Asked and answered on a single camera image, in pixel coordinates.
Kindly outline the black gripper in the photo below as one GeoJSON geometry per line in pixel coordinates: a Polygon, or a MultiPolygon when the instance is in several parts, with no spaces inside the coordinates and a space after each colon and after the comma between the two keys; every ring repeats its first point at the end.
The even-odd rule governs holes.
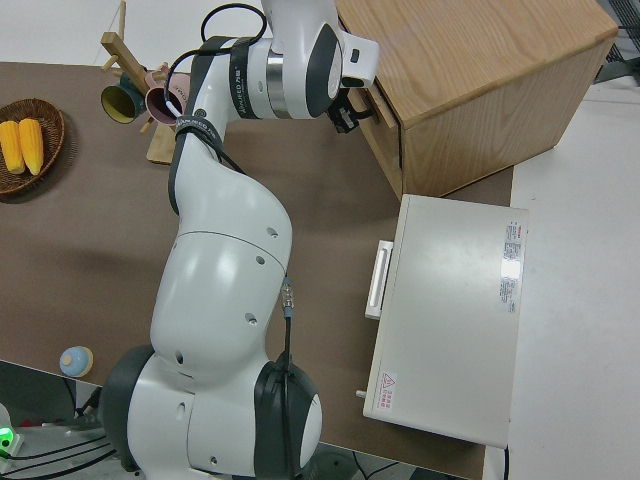
{"type": "Polygon", "coordinates": [[[349,90],[352,88],[361,89],[365,86],[359,79],[348,79],[346,86],[338,88],[337,94],[331,105],[327,109],[327,116],[333,123],[336,131],[347,134],[359,126],[359,121],[367,119],[374,114],[372,108],[356,110],[348,98],[349,90]]]}

